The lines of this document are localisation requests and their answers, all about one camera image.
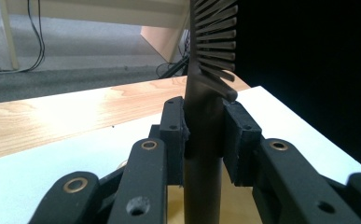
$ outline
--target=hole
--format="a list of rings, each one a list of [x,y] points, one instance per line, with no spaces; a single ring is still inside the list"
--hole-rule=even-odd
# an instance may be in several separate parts
[[[69,184],[69,189],[79,189],[81,186],[82,186],[82,181],[76,180]]]
[[[288,150],[288,146],[282,142],[270,142],[271,147],[279,151]]]
[[[150,200],[147,197],[132,198],[128,201],[126,210],[133,217],[144,215],[150,210]]]
[[[87,187],[88,179],[84,177],[77,177],[67,181],[63,185],[63,190],[66,193],[76,193]]]
[[[334,214],[335,213],[335,209],[334,207],[326,202],[318,202],[317,203],[317,207],[320,208],[320,210],[327,212],[329,214]]]
[[[143,144],[142,144],[142,148],[145,149],[145,150],[151,150],[151,149],[155,149],[157,147],[157,143],[154,142],[154,141],[145,141]]]

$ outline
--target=black cable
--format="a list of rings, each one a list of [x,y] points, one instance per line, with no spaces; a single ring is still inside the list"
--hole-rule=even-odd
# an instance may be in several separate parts
[[[186,32],[185,35],[183,35],[183,43],[184,43],[184,51],[181,51],[180,45],[177,46],[177,49],[181,55],[181,60],[180,61],[184,61],[188,56],[189,56],[189,30]],[[162,75],[164,75],[166,72],[168,72],[174,65],[176,65],[177,63],[162,63],[160,65],[157,66],[156,68],[156,75],[158,78],[161,78]],[[163,66],[163,65],[167,65],[167,70],[162,73],[160,75],[159,73],[159,69]],[[174,77],[180,77],[183,74],[185,74],[185,69],[187,69],[188,63],[184,63],[184,67],[182,70],[182,74],[181,75],[173,75]]]
[[[30,0],[28,0],[27,2],[28,4],[28,16],[29,16],[29,20],[32,24],[32,29],[35,33],[35,36],[37,37],[38,40],[38,45],[39,45],[39,53],[38,53],[38,57],[37,60],[35,61],[35,64],[32,65],[29,68],[26,69],[21,69],[21,70],[13,70],[13,71],[7,71],[7,72],[0,72],[0,74],[14,74],[14,73],[21,73],[21,72],[30,72],[32,70],[35,70],[42,62],[44,62],[45,59],[45,52],[46,52],[46,44],[44,43],[44,39],[43,39],[43,32],[42,32],[42,28],[41,28],[41,6],[40,6],[40,0],[37,1],[37,6],[38,6],[38,25],[39,25],[39,32],[37,31],[37,29],[35,28],[35,23],[33,22],[32,19],[32,10],[31,10],[31,2]]]
[[[159,79],[163,79],[163,78],[167,78],[167,77],[173,77],[175,76],[175,74],[177,73],[177,71],[179,71],[180,69],[182,69],[184,66],[187,66],[189,57],[185,57],[182,60],[180,60],[177,63],[174,63],[173,66],[171,66],[172,64],[168,64],[168,68],[171,66],[171,68],[168,69],[168,71],[166,71],[164,74],[160,75]]]
[[[39,31],[40,33],[37,32],[37,29],[35,28],[35,23],[33,22],[32,19],[32,13],[31,13],[31,2],[30,0],[28,0],[28,15],[29,15],[29,20],[31,22],[32,28],[35,32],[35,35],[38,39],[38,45],[40,46],[40,51],[38,53],[38,57],[37,60],[35,61],[35,64],[32,65],[30,68],[25,69],[24,72],[30,72],[32,70],[35,70],[45,59],[45,51],[46,51],[46,45],[44,43],[44,39],[43,39],[43,33],[41,30],[41,7],[40,7],[40,0],[37,1],[37,5],[38,5],[38,25],[39,25]]]

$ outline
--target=white table surface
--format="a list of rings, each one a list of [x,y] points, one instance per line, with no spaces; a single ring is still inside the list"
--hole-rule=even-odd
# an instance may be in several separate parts
[[[265,138],[292,143],[321,174],[345,184],[361,164],[261,87],[239,92],[238,101]],[[127,160],[134,142],[147,138],[160,114],[0,158],[0,223],[27,223],[60,177],[87,171],[103,177]]]

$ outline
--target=floor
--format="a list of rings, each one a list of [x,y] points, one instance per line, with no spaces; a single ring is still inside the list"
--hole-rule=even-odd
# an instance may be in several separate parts
[[[0,74],[0,102],[152,80],[167,70],[140,36],[141,26],[52,18],[41,23],[45,61],[30,73]],[[10,15],[10,24],[21,69],[29,68],[39,52],[29,18]],[[11,69],[0,19],[0,70]]]

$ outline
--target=wooden table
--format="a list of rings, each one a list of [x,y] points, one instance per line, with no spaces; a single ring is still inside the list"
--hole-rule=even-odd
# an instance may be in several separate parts
[[[161,112],[184,96],[186,77],[0,103],[0,157]],[[230,84],[249,87],[240,79]],[[183,191],[169,187],[168,220],[183,223]],[[249,188],[235,188],[223,172],[221,223],[260,223]]]

